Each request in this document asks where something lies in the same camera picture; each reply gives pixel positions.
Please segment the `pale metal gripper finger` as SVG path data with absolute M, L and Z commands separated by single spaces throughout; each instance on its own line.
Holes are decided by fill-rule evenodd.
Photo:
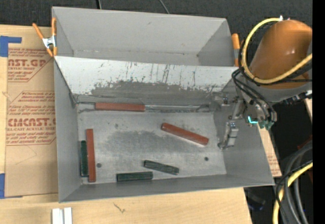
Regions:
M 238 136 L 239 129 L 235 122 L 227 122 L 225 125 L 225 133 L 223 139 L 218 143 L 218 147 L 221 150 L 228 149 L 229 147 L 234 147 L 236 138 Z
M 234 106 L 237 103 L 237 96 L 224 95 L 221 97 L 222 106 Z

